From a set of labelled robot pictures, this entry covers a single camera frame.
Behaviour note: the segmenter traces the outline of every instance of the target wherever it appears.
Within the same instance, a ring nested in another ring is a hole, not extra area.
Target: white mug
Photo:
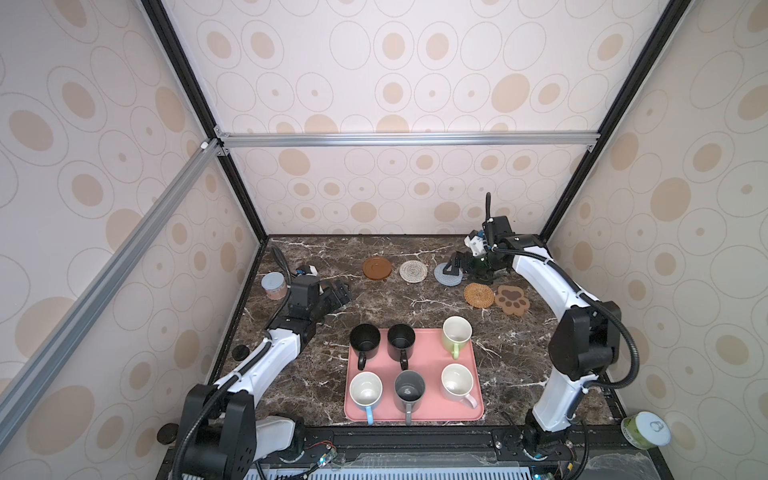
[[[463,316],[450,316],[442,323],[442,346],[454,360],[458,360],[458,351],[466,346],[470,338],[472,325]]]
[[[358,373],[349,383],[349,396],[355,405],[365,410],[368,425],[373,425],[373,409],[381,402],[383,390],[382,380],[373,372]]]
[[[442,370],[442,395],[452,402],[466,401],[473,409],[478,408],[477,399],[471,391],[475,386],[472,372],[460,363],[452,363]]]

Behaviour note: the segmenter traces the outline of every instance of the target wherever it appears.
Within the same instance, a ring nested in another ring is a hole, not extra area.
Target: woven coaster
[[[462,269],[458,269],[458,275],[445,275],[442,272],[442,269],[445,268],[445,265],[447,265],[447,263],[443,262],[435,267],[435,279],[445,286],[459,285],[462,282],[462,278],[464,278]]]
[[[490,286],[470,283],[464,289],[464,298],[475,308],[488,308],[493,305],[495,297]]]
[[[531,308],[531,302],[519,286],[501,285],[496,291],[495,302],[507,315],[523,316]]]
[[[427,266],[418,260],[408,260],[400,266],[400,276],[408,283],[419,283],[427,277]]]
[[[362,265],[362,272],[371,280],[384,280],[392,273],[392,264],[384,257],[370,257]]]

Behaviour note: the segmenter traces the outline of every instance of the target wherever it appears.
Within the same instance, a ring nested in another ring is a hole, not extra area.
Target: white vent grille
[[[297,469],[271,469],[267,480],[301,473]],[[251,469],[245,480],[259,480],[256,469]],[[531,480],[526,467],[468,467],[468,468],[347,468],[333,471],[319,470],[310,480]]]

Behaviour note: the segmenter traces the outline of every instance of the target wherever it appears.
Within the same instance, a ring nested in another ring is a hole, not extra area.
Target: black mug handle
[[[403,370],[408,369],[408,355],[405,350],[400,350],[400,368]]]

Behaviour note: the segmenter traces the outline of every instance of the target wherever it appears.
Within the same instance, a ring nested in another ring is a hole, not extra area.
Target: mug
[[[387,352],[389,358],[400,362],[400,368],[403,370],[408,369],[408,359],[413,355],[413,344],[416,342],[416,332],[410,326],[404,323],[398,323],[389,327],[389,331],[386,333],[386,338],[389,341],[387,345]]]
[[[406,414],[406,425],[411,425],[411,414],[419,407],[426,388],[424,378],[413,370],[406,370],[397,375],[395,395],[399,401],[395,404],[400,412]]]
[[[450,316],[442,323],[442,346],[458,360],[458,351],[472,338],[472,325],[463,316]]]
[[[357,353],[357,369],[366,367],[366,360],[372,359],[379,351],[382,334],[374,325],[361,323],[349,333],[349,344]]]
[[[349,396],[352,401],[366,411],[368,425],[373,425],[373,410],[382,399],[382,380],[373,372],[361,372],[349,383]]]
[[[442,370],[442,395],[452,402],[466,401],[473,409],[478,408],[478,401],[470,393],[475,386],[475,378],[469,369],[459,363],[452,363]]]

